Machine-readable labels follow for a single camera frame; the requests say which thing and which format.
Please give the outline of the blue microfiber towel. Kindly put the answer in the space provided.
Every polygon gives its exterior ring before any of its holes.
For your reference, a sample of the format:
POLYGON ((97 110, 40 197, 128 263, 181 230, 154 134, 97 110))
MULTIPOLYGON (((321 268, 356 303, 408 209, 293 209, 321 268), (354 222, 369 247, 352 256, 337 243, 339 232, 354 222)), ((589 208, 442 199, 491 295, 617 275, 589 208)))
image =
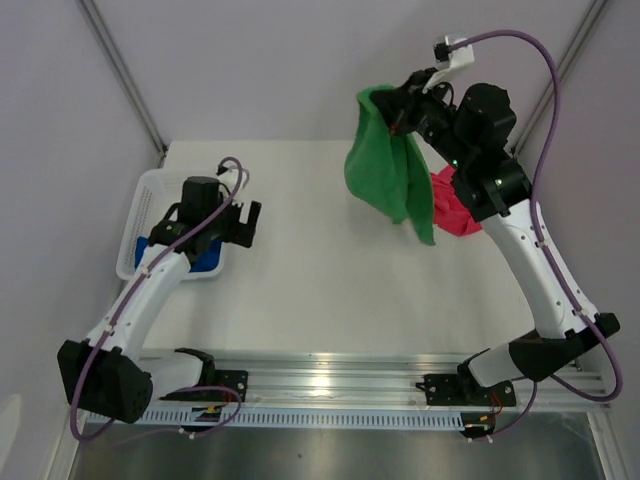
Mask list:
MULTIPOLYGON (((143 258, 144 251, 148 245, 148 239, 138 236, 135 241, 134 267, 137 268, 143 258)), ((223 267, 223 243, 220 240, 213 240, 209 249, 201 255, 191 268, 188 279, 202 279, 216 276, 223 267)))

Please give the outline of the green microfiber towel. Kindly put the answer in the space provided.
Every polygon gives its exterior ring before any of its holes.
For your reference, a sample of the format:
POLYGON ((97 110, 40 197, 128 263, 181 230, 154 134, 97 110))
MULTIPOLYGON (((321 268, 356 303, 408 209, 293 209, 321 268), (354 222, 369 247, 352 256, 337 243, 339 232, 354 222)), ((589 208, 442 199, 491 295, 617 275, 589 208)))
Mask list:
POLYGON ((435 201, 430 170, 414 137, 392 136, 372 100, 374 93, 391 89, 382 84, 357 94, 358 125, 344 163, 345 183, 354 197, 392 223, 410 220, 418 239, 433 246, 435 201))

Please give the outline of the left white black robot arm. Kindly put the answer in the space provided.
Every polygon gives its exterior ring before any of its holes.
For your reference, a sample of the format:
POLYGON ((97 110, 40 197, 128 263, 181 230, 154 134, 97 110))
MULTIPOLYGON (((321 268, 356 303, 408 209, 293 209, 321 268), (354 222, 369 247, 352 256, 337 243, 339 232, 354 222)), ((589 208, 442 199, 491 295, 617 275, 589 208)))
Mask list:
POLYGON ((151 229, 136 267, 111 309, 81 341, 65 341, 57 361, 73 411, 84 410, 124 423, 141 418, 157 399, 187 392, 197 400, 216 390, 214 358, 179 348, 144 362, 141 350, 169 296, 186 281, 215 243, 248 248, 261 205, 252 202, 241 221, 244 172, 222 167, 214 177, 190 176, 181 197, 151 229))

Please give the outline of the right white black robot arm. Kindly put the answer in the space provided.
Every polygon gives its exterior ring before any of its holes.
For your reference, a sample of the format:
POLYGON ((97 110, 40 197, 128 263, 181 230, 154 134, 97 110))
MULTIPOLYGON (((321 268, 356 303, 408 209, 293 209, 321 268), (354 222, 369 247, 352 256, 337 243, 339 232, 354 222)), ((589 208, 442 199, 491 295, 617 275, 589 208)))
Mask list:
POLYGON ((427 85, 435 69, 417 71, 401 86, 371 94, 389 133, 418 134, 450 166, 456 197, 492 239, 525 295, 532 331, 465 360, 456 389, 479 403, 494 386, 526 378, 540 382, 620 329, 580 292, 542 224, 532 185, 505 149, 516 123, 506 90, 487 83, 467 89, 459 104, 445 101, 449 85, 427 85))

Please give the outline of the white plastic basket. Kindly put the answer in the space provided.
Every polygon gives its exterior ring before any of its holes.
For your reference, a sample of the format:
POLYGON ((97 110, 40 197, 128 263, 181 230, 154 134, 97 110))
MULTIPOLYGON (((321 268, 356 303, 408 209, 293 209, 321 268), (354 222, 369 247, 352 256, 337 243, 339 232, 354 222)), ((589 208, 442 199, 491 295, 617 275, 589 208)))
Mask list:
POLYGON ((182 185, 190 176, 213 177, 215 168, 209 169, 153 169, 141 175, 133 196, 122 235, 116 274, 128 281, 141 260, 139 238, 148 238, 151 229, 160 222, 171 205, 181 199, 182 185))

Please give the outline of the pink microfiber towel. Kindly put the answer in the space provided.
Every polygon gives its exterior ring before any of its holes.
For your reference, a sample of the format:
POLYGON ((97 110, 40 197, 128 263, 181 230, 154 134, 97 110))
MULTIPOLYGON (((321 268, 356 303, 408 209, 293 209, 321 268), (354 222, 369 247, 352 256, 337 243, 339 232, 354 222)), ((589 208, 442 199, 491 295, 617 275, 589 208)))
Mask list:
POLYGON ((475 234, 482 230, 469 210, 457 198, 453 185, 454 168, 447 166, 437 174, 431 174, 434 197, 434 224, 458 237, 475 234))

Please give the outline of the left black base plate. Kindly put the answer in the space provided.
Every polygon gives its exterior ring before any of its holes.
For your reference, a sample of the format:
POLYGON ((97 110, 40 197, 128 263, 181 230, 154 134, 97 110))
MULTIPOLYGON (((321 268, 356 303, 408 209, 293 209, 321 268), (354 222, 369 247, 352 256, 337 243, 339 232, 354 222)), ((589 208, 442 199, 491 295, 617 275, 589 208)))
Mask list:
MULTIPOLYGON (((210 369, 202 375, 198 386, 218 386, 235 391, 244 400, 248 388, 249 373, 245 370, 217 370, 210 369)), ((173 392, 163 400, 183 401, 183 402, 212 402, 227 403, 234 402, 235 396, 226 391, 194 391, 194 392, 173 392)))

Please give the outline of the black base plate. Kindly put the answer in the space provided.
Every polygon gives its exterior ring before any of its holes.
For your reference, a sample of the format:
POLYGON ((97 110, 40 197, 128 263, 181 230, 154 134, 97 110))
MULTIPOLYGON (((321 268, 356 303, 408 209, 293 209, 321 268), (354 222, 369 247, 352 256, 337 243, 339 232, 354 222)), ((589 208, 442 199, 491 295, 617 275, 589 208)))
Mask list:
MULTIPOLYGON (((198 386, 218 386, 235 391, 244 400, 248 388, 249 373, 245 370, 217 370, 210 369, 202 375, 198 386)), ((173 392, 163 400, 183 401, 183 402, 212 402, 227 403, 234 402, 235 396, 226 391, 194 391, 194 392, 173 392)))
POLYGON ((515 407, 517 404, 510 381, 482 387, 473 378, 457 374, 426 374, 415 383, 415 388, 424 393, 429 406, 515 407))

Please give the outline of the aluminium extrusion rail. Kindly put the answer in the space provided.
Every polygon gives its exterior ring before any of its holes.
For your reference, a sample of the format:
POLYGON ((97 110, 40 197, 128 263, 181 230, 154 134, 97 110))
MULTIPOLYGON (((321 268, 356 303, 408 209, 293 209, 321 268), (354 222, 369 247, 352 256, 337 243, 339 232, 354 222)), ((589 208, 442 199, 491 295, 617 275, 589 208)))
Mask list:
MULTIPOLYGON (((428 407, 415 388, 428 373, 454 373, 467 355, 283 353, 191 347, 214 356, 219 369, 249 373, 246 403, 255 407, 351 410, 444 410, 428 407)), ((599 373, 563 368, 560 378, 591 394, 604 393, 599 373)), ((538 386, 534 412, 600 412, 612 403, 590 402, 553 380, 538 386)))

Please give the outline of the right aluminium frame post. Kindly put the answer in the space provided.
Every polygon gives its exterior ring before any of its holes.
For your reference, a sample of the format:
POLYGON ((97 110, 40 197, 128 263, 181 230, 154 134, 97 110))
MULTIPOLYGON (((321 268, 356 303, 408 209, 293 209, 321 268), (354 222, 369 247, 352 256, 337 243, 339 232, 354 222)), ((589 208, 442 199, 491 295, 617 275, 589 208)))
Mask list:
MULTIPOLYGON (((563 49, 561 56, 556 61, 557 76, 560 83, 569 78, 571 71, 579 62, 591 38, 613 4, 614 2, 610 0, 592 0, 588 2, 585 13, 573 29, 567 46, 563 49)), ((549 80, 545 89, 536 100, 532 113, 527 117, 522 131, 517 135, 511 145, 511 152, 513 154, 518 156, 522 153, 527 142, 542 123, 545 114, 551 108, 552 104, 553 81, 549 80)))

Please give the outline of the aluminium frame post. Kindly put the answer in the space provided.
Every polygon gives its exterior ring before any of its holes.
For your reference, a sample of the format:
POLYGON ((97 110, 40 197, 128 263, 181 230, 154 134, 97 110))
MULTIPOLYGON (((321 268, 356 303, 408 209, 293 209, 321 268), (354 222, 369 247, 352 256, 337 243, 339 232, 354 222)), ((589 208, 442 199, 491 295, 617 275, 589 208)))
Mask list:
POLYGON ((118 82, 130 108, 139 121, 147 139, 151 143, 159 161, 162 161, 168 151, 166 142, 162 139, 157 123, 139 90, 127 62, 115 41, 98 3, 94 0, 78 0, 76 5, 83 15, 94 39, 102 51, 111 72, 118 82))
MULTIPOLYGON (((561 56, 556 61, 557 76, 560 83, 569 78, 571 71, 579 62, 591 38, 613 4, 614 2, 610 0, 592 0, 588 2, 585 13, 573 29, 567 46, 563 49, 561 56)), ((553 81, 549 80, 545 89, 536 100, 532 113, 527 117, 522 131, 517 135, 511 145, 511 152, 513 154, 518 156, 522 153, 527 142, 542 123, 545 114, 551 108, 552 104, 553 81)))

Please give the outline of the left aluminium frame post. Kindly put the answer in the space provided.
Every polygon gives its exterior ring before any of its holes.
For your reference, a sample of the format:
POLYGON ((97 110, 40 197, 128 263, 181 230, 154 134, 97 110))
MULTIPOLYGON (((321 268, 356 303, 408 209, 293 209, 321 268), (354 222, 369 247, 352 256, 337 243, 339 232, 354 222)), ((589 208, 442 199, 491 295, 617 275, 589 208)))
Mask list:
POLYGON ((83 15, 94 39, 102 51, 111 72, 118 82, 130 108, 139 121, 147 139, 151 143, 159 161, 162 161, 168 151, 166 142, 162 139, 157 123, 139 90, 127 62, 115 41, 98 3, 94 0, 78 0, 76 5, 83 15))

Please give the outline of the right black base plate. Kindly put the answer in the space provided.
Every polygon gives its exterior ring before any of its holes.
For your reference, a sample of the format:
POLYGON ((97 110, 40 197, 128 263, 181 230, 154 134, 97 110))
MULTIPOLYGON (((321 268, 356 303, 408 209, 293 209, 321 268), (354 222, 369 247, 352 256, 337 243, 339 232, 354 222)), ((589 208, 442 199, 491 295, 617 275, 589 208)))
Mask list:
POLYGON ((415 383, 415 388, 424 393, 429 406, 515 407, 517 404, 510 381, 482 387, 473 378, 457 374, 426 374, 415 383))

